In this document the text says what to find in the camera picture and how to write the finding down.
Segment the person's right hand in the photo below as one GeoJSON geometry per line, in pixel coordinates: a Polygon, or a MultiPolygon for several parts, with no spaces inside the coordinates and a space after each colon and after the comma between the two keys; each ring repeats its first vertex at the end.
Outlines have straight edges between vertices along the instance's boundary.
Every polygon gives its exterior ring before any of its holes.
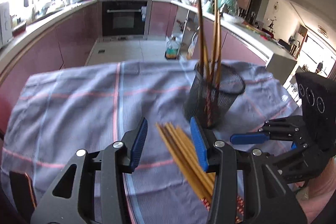
{"type": "Polygon", "coordinates": [[[299,201],[306,215],[307,223],[312,223],[326,206],[335,191],[335,159],[331,158],[323,172],[308,182],[308,199],[299,201]]]}

